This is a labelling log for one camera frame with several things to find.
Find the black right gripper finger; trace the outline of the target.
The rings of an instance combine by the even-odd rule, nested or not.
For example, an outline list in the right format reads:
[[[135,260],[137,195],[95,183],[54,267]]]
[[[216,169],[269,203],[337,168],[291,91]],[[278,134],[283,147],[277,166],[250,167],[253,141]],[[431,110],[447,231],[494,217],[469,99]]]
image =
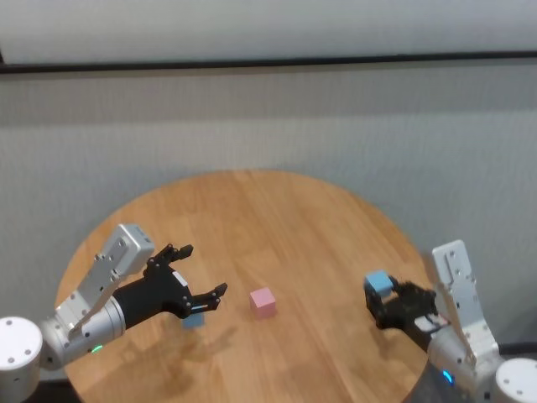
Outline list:
[[[364,288],[366,307],[372,315],[377,328],[386,327],[386,311],[382,297],[372,288]]]
[[[388,279],[392,284],[390,293],[400,299],[417,298],[422,294],[422,289],[411,281],[399,281],[392,275]]]

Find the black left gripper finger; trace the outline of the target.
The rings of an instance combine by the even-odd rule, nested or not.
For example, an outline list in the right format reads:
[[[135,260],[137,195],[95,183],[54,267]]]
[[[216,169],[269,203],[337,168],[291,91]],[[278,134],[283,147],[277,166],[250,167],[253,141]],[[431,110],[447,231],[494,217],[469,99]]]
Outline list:
[[[169,243],[153,257],[153,262],[155,265],[170,265],[177,260],[189,258],[193,250],[194,247],[191,244],[176,248]]]
[[[204,294],[193,295],[186,303],[189,314],[198,314],[206,311],[215,311],[222,297],[227,291],[227,283],[216,286]]]

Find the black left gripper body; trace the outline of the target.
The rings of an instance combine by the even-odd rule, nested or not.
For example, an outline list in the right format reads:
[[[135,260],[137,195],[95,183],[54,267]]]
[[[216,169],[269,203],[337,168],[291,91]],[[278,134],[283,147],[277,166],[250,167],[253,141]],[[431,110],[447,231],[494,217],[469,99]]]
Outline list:
[[[162,312],[179,319],[192,313],[192,295],[169,267],[169,261],[151,258],[143,277],[114,291],[113,297],[120,306],[125,329],[137,326]]]

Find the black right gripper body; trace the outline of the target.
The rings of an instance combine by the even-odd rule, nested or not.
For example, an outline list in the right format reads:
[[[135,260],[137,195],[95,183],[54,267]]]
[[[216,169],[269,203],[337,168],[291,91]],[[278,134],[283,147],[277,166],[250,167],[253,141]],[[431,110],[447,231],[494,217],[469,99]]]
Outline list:
[[[400,330],[421,349],[449,324],[438,312],[432,290],[410,288],[377,296],[377,328]]]

